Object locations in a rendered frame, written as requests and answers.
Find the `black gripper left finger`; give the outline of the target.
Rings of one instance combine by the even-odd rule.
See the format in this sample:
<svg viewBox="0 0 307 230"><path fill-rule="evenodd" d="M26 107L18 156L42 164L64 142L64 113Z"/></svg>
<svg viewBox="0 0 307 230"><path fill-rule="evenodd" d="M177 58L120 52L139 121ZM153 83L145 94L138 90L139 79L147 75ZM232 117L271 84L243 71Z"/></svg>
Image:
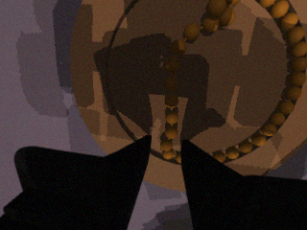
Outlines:
<svg viewBox="0 0 307 230"><path fill-rule="evenodd" d="M26 188L78 196L96 204L98 230L127 230L148 166L152 135L99 156L28 146L14 154Z"/></svg>

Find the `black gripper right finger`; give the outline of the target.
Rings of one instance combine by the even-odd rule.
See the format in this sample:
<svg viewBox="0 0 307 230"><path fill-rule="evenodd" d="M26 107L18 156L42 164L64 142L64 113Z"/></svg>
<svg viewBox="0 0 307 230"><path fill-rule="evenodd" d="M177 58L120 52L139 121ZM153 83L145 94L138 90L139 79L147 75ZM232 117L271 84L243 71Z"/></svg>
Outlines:
<svg viewBox="0 0 307 230"><path fill-rule="evenodd" d="M194 230L248 230L264 206L307 209L307 180L242 176L189 140L180 153Z"/></svg>

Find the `brown round bead board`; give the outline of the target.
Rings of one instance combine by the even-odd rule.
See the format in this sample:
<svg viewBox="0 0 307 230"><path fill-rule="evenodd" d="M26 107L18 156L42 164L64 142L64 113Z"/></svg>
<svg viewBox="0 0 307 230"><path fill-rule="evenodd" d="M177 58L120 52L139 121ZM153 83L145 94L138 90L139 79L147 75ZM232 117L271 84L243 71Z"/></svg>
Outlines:
<svg viewBox="0 0 307 230"><path fill-rule="evenodd" d="M165 104L171 77L165 64L175 58L172 44L183 40L190 23L199 27L208 15L209 0L83 0L70 45L71 83L83 121L109 155L146 135L152 135L143 180L165 189L184 191L183 171L176 157L163 157L160 143L168 139ZM178 134L174 154L189 140L213 156L214 151L239 148L270 123L277 106L288 101L285 91L293 71L289 55L293 43L287 30L257 0L231 6L235 20L197 39L186 40L173 73L178 87L173 110ZM291 101L293 112L264 146L252 144L225 166L243 175L265 176L279 168L307 144L307 81L302 96Z"/></svg>

